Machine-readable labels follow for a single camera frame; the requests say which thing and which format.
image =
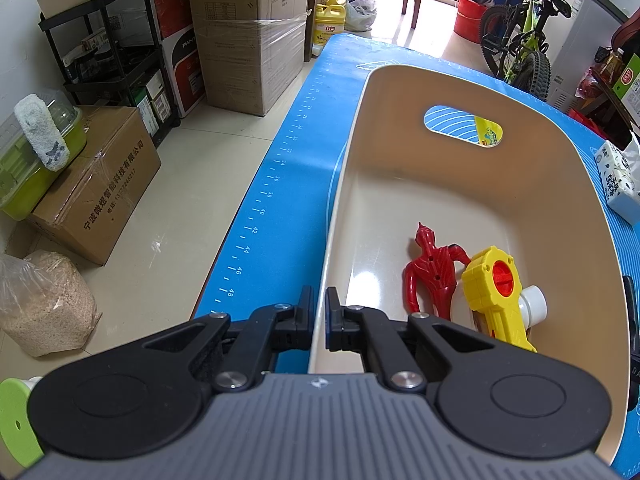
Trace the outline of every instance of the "bag of brown grain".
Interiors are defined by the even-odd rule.
[[[0,328],[28,354],[80,348],[100,319],[76,266],[63,254],[0,254]]]

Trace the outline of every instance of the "floor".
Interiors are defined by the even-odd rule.
[[[486,71],[476,44],[453,33],[456,8],[423,0],[415,30],[412,1],[377,0],[367,36]],[[129,219],[107,264],[75,255],[102,319],[84,349],[32,358],[0,333],[0,380],[30,378],[189,319],[209,268],[255,171],[296,97],[312,63],[287,88],[266,117],[202,103],[159,147],[162,167]],[[67,252],[45,237],[31,249]],[[0,473],[20,466],[0,444]]]

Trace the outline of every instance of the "red toy figure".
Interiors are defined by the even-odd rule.
[[[456,269],[453,262],[468,266],[471,259],[459,245],[436,247],[435,233],[418,222],[415,241],[422,254],[404,268],[404,296],[411,312],[420,312],[415,294],[415,280],[419,278],[429,289],[436,314],[451,317],[451,298],[456,290]]]

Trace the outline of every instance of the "toy figure arm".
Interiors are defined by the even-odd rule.
[[[454,262],[460,262],[465,266],[471,263],[471,258],[466,255],[465,250],[456,244],[449,246],[449,256]]]
[[[420,312],[418,297],[415,292],[415,271],[413,263],[409,263],[404,268],[404,298],[409,305],[410,312]]]

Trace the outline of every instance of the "metal screw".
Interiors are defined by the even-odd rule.
[[[230,371],[222,372],[216,375],[216,383],[223,388],[239,388],[246,384],[247,378],[241,372]]]
[[[403,371],[391,376],[391,382],[399,388],[415,388],[420,386],[423,381],[422,376],[415,372]]]

